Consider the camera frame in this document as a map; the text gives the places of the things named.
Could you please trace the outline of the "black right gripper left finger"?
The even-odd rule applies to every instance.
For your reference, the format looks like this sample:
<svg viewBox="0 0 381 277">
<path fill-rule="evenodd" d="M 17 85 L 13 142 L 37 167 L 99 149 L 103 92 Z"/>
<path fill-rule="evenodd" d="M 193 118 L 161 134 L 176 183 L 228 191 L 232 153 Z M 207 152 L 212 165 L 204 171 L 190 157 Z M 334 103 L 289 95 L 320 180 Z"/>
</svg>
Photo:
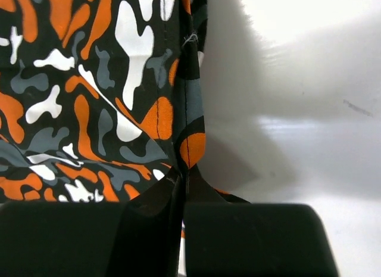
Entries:
<svg viewBox="0 0 381 277">
<path fill-rule="evenodd" d="M 8 202 L 2 276 L 176 276 L 182 224 L 174 169 L 128 202 Z"/>
</svg>

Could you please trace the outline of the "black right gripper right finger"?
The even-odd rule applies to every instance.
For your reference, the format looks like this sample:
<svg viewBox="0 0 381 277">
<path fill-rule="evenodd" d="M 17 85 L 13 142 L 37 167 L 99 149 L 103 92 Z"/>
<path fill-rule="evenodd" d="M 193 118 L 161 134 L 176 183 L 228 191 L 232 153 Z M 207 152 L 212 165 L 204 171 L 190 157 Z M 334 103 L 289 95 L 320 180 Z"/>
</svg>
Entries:
<svg viewBox="0 0 381 277">
<path fill-rule="evenodd" d="M 326 231 L 306 204 L 249 203 L 193 167 L 186 178 L 188 276 L 338 276 Z"/>
</svg>

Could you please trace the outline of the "orange grey camouflage shorts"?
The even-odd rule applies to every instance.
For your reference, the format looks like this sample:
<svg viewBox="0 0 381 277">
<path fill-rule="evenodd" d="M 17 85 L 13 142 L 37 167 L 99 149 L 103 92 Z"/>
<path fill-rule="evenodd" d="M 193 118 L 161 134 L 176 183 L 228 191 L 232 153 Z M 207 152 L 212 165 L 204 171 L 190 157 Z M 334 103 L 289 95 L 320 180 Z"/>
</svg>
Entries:
<svg viewBox="0 0 381 277">
<path fill-rule="evenodd" d="M 200 176 L 208 0 L 1 0 L 1 205 Z"/>
</svg>

